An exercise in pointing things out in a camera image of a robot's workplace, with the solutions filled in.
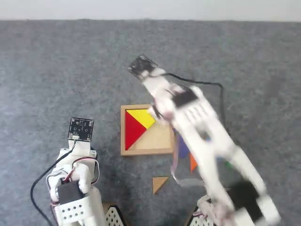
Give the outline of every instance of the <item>black cable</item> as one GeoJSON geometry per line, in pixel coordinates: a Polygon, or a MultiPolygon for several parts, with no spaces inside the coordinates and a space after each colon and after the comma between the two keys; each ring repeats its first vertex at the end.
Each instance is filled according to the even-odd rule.
{"type": "Polygon", "coordinates": [[[222,86],[222,84],[220,84],[218,82],[195,81],[195,80],[192,80],[192,79],[182,78],[182,77],[180,77],[176,74],[172,74],[172,73],[164,73],[161,76],[166,76],[166,75],[170,75],[170,76],[172,76],[172,77],[174,77],[178,80],[191,82],[191,83],[195,83],[195,84],[219,86],[220,89],[221,89],[221,91],[220,91],[220,113],[221,113],[222,123],[224,124],[224,127],[226,128],[227,132],[229,133],[229,131],[226,127],[226,115],[225,115],[225,106],[224,106],[224,87],[222,86]]]}
{"type": "Polygon", "coordinates": [[[69,155],[69,154],[73,151],[76,142],[77,142],[77,140],[74,141],[73,147],[72,147],[72,149],[71,149],[70,151],[68,151],[66,154],[63,154],[59,159],[57,159],[57,160],[55,161],[55,163],[53,163],[53,164],[52,164],[45,172],[42,173],[41,176],[39,176],[39,177],[33,182],[32,187],[31,187],[31,189],[30,189],[30,200],[32,201],[33,206],[34,206],[35,209],[40,213],[40,215],[42,215],[42,217],[47,221],[47,223],[48,223],[49,226],[53,226],[53,224],[51,223],[51,221],[49,220],[49,218],[46,216],[46,214],[43,213],[43,211],[42,211],[42,210],[38,207],[38,205],[36,204],[36,201],[34,200],[34,197],[33,197],[33,190],[34,190],[34,187],[37,185],[37,183],[38,183],[38,182],[39,182],[39,181],[40,181],[40,180],[41,180],[41,179],[42,179],[49,171],[51,171],[51,169],[52,169],[53,167],[55,167],[56,164],[57,164],[58,162],[60,162],[60,161],[61,161],[62,159],[64,159],[64,158],[66,158],[67,155],[69,155]]]}

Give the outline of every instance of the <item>red triangle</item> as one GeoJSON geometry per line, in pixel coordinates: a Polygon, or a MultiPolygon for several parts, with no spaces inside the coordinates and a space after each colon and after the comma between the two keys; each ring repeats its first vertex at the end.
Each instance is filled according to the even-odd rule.
{"type": "Polygon", "coordinates": [[[146,128],[126,111],[125,115],[125,145],[128,150],[139,137],[146,131],[146,128]]]}

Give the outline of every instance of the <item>wooden frame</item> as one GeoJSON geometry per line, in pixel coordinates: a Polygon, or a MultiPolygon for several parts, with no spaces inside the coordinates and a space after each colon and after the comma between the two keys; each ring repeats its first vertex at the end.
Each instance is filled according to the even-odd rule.
{"type": "Polygon", "coordinates": [[[153,149],[135,149],[135,150],[125,150],[125,111],[126,110],[140,110],[148,109],[150,105],[122,105],[120,108],[120,154],[121,156],[131,156],[131,155],[151,155],[151,154],[171,154],[174,152],[174,133],[170,125],[169,127],[169,148],[153,148],[153,149]]]}

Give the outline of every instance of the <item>circuit board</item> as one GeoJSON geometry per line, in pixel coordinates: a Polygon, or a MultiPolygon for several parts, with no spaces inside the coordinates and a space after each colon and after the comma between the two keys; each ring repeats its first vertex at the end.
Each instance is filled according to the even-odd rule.
{"type": "Polygon", "coordinates": [[[92,138],[93,125],[93,119],[72,117],[70,121],[68,139],[72,140],[74,137],[79,137],[78,141],[90,142],[92,138]]]}

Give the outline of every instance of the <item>tan triangle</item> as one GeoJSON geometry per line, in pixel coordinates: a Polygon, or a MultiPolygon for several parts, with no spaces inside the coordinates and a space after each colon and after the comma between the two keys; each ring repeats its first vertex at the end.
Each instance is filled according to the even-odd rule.
{"type": "Polygon", "coordinates": [[[156,122],[130,146],[129,150],[170,148],[170,136],[170,127],[156,122]]]}
{"type": "Polygon", "coordinates": [[[152,192],[155,194],[159,188],[167,181],[168,177],[152,178],[152,192]]]}

